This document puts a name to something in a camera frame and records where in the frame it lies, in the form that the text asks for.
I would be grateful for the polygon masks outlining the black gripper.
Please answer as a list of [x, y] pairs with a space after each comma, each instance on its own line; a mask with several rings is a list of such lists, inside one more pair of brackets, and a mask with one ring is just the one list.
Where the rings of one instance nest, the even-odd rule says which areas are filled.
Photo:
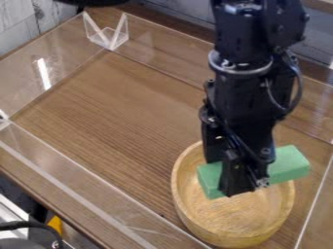
[[278, 66], [254, 77], [216, 73], [204, 91], [199, 111], [204, 158], [207, 163], [221, 159], [217, 190], [232, 197], [268, 186], [272, 130], [299, 103], [303, 82], [295, 68]]

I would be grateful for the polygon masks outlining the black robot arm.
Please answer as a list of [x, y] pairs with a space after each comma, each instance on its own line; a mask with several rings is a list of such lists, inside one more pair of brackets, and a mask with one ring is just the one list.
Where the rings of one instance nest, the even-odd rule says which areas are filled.
[[303, 80], [290, 48], [304, 40], [300, 0], [211, 0], [213, 48], [199, 111], [205, 162], [220, 165], [227, 197], [264, 188], [275, 162], [272, 130], [296, 108]]

